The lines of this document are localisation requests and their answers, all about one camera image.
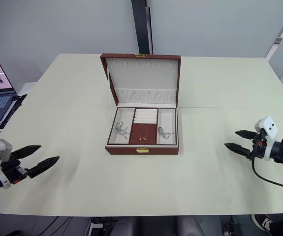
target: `table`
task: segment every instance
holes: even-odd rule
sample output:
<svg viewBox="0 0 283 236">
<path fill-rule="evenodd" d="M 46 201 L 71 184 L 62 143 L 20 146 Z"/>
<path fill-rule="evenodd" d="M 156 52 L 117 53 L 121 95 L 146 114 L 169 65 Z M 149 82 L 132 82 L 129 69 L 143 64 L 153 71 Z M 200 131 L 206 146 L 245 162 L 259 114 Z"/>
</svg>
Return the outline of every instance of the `table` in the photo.
<svg viewBox="0 0 283 236">
<path fill-rule="evenodd" d="M 24 94 L 28 94 L 30 92 L 30 90 L 33 88 L 33 86 L 36 84 L 36 82 L 30 82 L 30 83 L 25 83 L 22 88 L 20 89 L 20 91 L 17 93 L 17 95 L 22 96 Z M 4 116 L 2 117 L 1 120 L 4 120 L 6 118 L 6 116 L 8 115 L 8 113 L 10 112 L 11 108 L 14 106 L 16 101 L 13 101 L 11 103 L 11 105 L 9 106 L 7 112 L 4 114 Z"/>
<path fill-rule="evenodd" d="M 23 167 L 51 156 L 60 159 L 35 179 L 1 189 L 0 213 L 283 213 L 283 188 L 257 178 L 250 161 L 223 145 L 237 142 L 251 148 L 251 142 L 234 131 L 253 130 L 254 123 L 266 115 L 275 119 L 278 139 L 283 138 L 283 109 L 180 108 L 180 152 L 170 156 L 109 155 L 104 146 L 111 115 L 109 108 L 98 106 L 58 107 L 55 112 L 46 106 L 20 107 L 0 138 L 11 142 L 14 149 L 42 145 L 23 159 Z M 283 183 L 283 165 L 258 159 L 256 169 Z"/>
<path fill-rule="evenodd" d="M 99 56 L 60 54 L 23 104 L 113 104 Z M 283 85 L 265 58 L 182 57 L 178 106 L 278 107 Z"/>
<path fill-rule="evenodd" d="M 230 63 L 235 76 L 228 71 Z M 113 156 L 104 146 L 114 102 L 98 55 L 59 55 L 0 138 L 14 149 L 42 145 L 22 160 L 25 168 L 51 156 L 61 158 L 35 179 L 1 189 L 0 213 L 283 213 L 283 188 L 258 179 L 247 159 L 223 145 L 235 142 L 251 148 L 250 141 L 234 132 L 253 130 L 254 124 L 268 115 L 279 127 L 278 140 L 283 138 L 283 86 L 268 63 L 264 59 L 183 57 L 181 68 L 179 155 Z M 247 78 L 262 80 L 254 86 Z M 212 83 L 217 89 L 208 89 Z M 245 88 L 232 92 L 239 84 Z M 256 169 L 283 183 L 283 165 L 256 160 Z"/>
</svg>

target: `jewelry box lid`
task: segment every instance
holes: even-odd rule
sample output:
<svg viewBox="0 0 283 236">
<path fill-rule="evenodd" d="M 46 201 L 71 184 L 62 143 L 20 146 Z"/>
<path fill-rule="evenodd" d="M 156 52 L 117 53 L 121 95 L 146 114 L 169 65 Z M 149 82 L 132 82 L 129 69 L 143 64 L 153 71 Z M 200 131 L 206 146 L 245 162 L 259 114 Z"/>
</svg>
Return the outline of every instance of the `jewelry box lid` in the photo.
<svg viewBox="0 0 283 236">
<path fill-rule="evenodd" d="M 100 58 L 116 105 L 120 102 L 177 106 L 180 56 L 104 53 Z"/>
</svg>

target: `brown leather box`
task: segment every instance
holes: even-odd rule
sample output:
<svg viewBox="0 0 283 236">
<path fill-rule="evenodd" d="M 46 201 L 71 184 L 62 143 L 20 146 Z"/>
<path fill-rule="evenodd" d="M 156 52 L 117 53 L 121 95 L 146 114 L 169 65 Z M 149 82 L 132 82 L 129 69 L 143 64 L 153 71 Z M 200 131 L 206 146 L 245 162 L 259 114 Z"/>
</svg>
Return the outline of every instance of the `brown leather box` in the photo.
<svg viewBox="0 0 283 236">
<path fill-rule="evenodd" d="M 181 57 L 102 54 L 116 103 L 110 154 L 178 154 L 177 101 Z"/>
</svg>

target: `jewelry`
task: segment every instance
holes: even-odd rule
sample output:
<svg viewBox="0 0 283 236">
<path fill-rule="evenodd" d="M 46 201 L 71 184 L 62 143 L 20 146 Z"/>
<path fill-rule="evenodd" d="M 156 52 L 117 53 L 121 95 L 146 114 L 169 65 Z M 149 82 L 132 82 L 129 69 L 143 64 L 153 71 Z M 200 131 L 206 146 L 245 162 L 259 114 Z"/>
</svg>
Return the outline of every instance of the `jewelry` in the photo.
<svg viewBox="0 0 283 236">
<path fill-rule="evenodd" d="M 117 130 L 117 133 L 122 135 L 125 139 L 127 139 L 127 137 L 125 136 L 125 134 L 130 134 L 127 133 L 126 130 L 128 127 L 126 127 L 125 129 L 122 129 L 122 126 L 124 125 L 124 122 L 122 122 L 121 120 L 119 122 L 117 122 L 115 129 Z"/>
<path fill-rule="evenodd" d="M 171 134 L 174 134 L 174 133 L 165 133 L 162 127 L 159 127 L 157 130 L 159 131 L 159 135 L 161 135 L 165 139 L 169 139 Z"/>
</svg>

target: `gold latch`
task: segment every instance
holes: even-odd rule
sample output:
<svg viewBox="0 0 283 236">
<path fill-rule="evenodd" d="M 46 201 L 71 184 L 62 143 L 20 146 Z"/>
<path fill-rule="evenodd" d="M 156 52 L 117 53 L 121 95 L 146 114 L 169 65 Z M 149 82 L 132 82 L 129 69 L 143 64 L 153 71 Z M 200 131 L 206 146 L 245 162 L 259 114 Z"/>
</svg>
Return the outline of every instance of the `gold latch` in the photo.
<svg viewBox="0 0 283 236">
<path fill-rule="evenodd" d="M 136 149 L 137 153 L 148 153 L 149 148 L 138 148 Z"/>
<path fill-rule="evenodd" d="M 135 57 L 137 58 L 145 58 L 147 56 L 147 54 L 135 54 Z"/>
</svg>

